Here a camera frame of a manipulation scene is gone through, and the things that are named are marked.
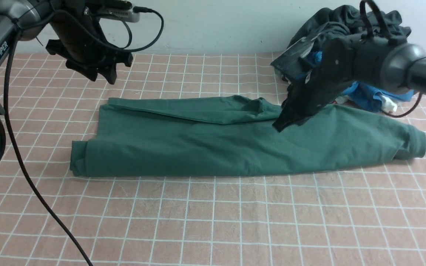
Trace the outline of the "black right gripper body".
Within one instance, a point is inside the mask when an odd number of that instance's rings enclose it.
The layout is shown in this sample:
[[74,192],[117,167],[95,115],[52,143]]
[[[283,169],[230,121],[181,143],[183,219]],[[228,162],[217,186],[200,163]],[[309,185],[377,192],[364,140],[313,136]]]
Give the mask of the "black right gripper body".
[[356,43],[356,37],[328,40],[316,66],[299,79],[287,79],[290,86],[283,107],[296,106],[312,117],[352,85]]

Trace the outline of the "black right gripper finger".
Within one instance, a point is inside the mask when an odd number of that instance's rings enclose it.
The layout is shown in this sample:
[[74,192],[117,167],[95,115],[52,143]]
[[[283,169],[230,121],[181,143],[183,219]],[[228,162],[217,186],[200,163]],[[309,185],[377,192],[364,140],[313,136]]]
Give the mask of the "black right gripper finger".
[[310,118],[311,116],[308,116],[296,106],[286,105],[272,126],[277,132],[282,132],[289,126],[301,126]]

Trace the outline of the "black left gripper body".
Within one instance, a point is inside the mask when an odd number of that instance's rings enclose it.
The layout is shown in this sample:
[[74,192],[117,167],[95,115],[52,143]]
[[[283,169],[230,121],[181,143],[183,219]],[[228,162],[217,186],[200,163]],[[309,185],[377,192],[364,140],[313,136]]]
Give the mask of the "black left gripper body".
[[84,68],[109,64],[132,65],[132,54],[116,50],[108,42],[100,25],[102,18],[89,14],[85,0],[51,0],[50,4],[55,9],[50,25],[60,42],[49,41],[46,49],[50,54],[60,55]]

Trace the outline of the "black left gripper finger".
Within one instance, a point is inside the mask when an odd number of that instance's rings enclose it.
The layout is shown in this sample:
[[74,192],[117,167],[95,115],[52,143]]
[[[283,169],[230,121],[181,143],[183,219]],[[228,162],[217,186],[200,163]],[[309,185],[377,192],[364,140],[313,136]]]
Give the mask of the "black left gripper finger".
[[105,80],[111,85],[115,84],[117,80],[117,64],[84,68],[74,62],[66,61],[65,66],[68,69],[76,71],[78,74],[81,74],[92,82],[95,82],[97,80],[99,74],[102,75]]

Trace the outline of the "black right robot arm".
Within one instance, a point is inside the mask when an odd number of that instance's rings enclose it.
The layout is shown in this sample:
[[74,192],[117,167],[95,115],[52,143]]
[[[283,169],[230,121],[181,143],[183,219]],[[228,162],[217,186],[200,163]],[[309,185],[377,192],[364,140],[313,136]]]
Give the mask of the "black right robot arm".
[[348,35],[328,40],[316,66],[304,61],[317,35],[303,37],[271,65],[291,85],[282,112],[273,123],[281,132],[302,125],[354,82],[395,94],[415,90],[426,95],[426,52],[404,38]]

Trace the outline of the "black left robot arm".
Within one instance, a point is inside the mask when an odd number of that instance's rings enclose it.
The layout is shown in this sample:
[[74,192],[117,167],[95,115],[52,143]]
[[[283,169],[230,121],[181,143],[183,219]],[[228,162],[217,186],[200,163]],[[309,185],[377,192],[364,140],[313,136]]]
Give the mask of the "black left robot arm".
[[[0,67],[19,41],[38,37],[46,25],[58,39],[49,40],[46,50],[66,59],[66,67],[91,81],[102,75],[108,83],[117,78],[116,65],[132,64],[132,54],[109,44],[99,20],[137,22],[133,5],[125,0],[0,0]],[[5,113],[0,104],[0,117]],[[6,146],[0,119],[0,161]]]

